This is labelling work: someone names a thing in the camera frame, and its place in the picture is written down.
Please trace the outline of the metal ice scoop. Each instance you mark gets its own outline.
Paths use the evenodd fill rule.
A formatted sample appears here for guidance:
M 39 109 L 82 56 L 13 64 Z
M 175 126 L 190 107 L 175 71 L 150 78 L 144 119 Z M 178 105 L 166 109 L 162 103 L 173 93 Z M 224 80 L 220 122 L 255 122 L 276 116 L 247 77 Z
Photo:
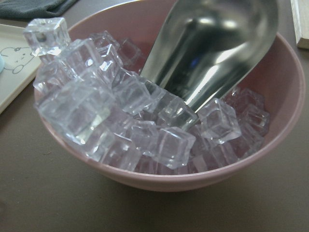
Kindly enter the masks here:
M 141 75 L 198 111 L 260 62 L 277 30 L 275 0 L 178 0 Z

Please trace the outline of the dark grey folded cloth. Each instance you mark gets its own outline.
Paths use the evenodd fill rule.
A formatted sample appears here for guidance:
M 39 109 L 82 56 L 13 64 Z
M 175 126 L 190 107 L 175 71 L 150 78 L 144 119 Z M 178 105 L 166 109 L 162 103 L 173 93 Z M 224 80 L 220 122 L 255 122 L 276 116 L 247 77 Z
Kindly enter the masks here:
M 33 19 L 61 16 L 76 0 L 1 0 L 0 17 Z

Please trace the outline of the beige serving tray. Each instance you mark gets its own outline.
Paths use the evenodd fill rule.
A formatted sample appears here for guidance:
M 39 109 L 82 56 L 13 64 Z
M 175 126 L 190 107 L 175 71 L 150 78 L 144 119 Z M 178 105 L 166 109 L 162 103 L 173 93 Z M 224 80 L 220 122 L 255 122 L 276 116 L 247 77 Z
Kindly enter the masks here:
M 41 61 L 32 55 L 23 36 L 23 28 L 1 24 L 0 57 L 4 60 L 0 72 L 0 111 L 33 80 Z

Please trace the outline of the wooden cutting board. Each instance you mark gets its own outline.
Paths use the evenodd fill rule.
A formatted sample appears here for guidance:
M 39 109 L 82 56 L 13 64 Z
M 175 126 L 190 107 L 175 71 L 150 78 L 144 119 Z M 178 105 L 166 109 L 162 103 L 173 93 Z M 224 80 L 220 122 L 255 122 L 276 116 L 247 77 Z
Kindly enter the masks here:
M 290 0 L 296 46 L 309 49 L 309 0 Z

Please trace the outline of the clear ice cubes pile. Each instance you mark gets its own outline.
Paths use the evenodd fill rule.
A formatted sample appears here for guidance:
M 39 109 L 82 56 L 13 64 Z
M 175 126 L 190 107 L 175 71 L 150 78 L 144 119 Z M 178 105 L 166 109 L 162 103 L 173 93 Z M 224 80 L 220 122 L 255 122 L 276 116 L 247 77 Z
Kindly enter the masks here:
M 140 49 L 108 32 L 72 41 L 62 17 L 37 18 L 24 37 L 42 66 L 35 108 L 62 139 L 98 163 L 143 174 L 225 167 L 257 152 L 270 123 L 264 98 L 234 88 L 197 113 L 131 68 Z

